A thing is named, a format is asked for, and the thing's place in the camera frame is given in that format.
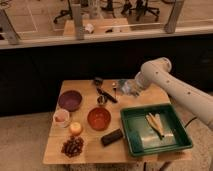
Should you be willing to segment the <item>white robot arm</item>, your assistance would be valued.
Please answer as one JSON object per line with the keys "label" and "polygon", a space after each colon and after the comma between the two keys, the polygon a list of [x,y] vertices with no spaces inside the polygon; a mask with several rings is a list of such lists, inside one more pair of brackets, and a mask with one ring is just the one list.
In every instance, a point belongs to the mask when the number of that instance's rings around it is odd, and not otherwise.
{"label": "white robot arm", "polygon": [[173,77],[171,69],[168,58],[150,60],[142,64],[134,80],[142,89],[158,85],[213,131],[213,96]]}

